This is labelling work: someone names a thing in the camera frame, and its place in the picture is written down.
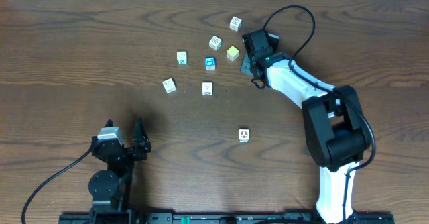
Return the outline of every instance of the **dice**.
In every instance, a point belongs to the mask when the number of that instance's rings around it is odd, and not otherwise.
[[[188,55],[186,52],[177,52],[177,64],[187,64]]]
[[[240,27],[241,27],[241,19],[234,16],[231,22],[229,23],[229,28],[235,31],[239,31]]]
[[[202,83],[202,94],[203,95],[213,95],[213,82],[203,82]]]
[[[237,57],[239,57],[239,53],[240,53],[240,51],[239,51],[236,47],[231,46],[231,47],[227,50],[227,58],[228,58],[229,60],[234,61],[235,59],[237,59]]]
[[[240,142],[250,142],[250,130],[248,129],[240,129],[239,130],[239,141]]]
[[[216,59],[214,57],[206,57],[206,70],[216,70]]]
[[[210,42],[208,43],[208,46],[215,50],[219,50],[219,48],[222,46],[222,39],[220,39],[217,36],[213,36]]]
[[[172,91],[176,90],[176,85],[174,85],[173,79],[168,79],[162,82],[164,88],[166,89],[167,93],[171,93]]]

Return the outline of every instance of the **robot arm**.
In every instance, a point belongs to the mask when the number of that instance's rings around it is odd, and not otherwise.
[[[347,170],[359,165],[363,151],[369,147],[369,132],[353,110],[334,94],[307,83],[317,82],[324,89],[336,92],[361,110],[355,90],[350,86],[336,88],[314,78],[302,70],[295,61],[281,52],[274,54],[278,37],[264,29],[243,35],[249,69],[255,80],[285,94],[302,109],[306,142],[311,156],[320,166],[320,194],[316,210],[325,223],[343,220],[343,199]],[[329,118],[344,117],[344,121],[332,125]],[[355,172],[351,172],[345,203],[345,217],[353,214],[351,193]]]

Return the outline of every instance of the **wooden table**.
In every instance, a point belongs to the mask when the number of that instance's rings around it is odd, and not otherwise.
[[[375,132],[378,152],[357,173],[354,208],[391,211],[398,224],[429,222],[428,0],[0,0],[0,223],[19,223],[33,190],[83,154],[108,119],[130,144],[137,116],[153,152],[135,168],[134,207],[312,208],[319,170],[301,111],[239,72],[241,34],[290,4],[317,20],[299,65],[355,87]],[[243,20],[240,32],[229,29],[232,16]],[[268,30],[292,53],[310,18],[285,11]],[[213,35],[223,39],[218,52],[208,47]],[[234,62],[225,56],[231,45],[241,51]],[[177,65],[179,50],[188,67]],[[217,58],[215,72],[205,70],[206,56]],[[167,78],[176,92],[166,94]],[[203,81],[214,82],[212,97],[202,96]],[[237,140],[243,126],[248,144]],[[49,183],[27,222],[88,211],[88,181],[104,168],[87,157]]]

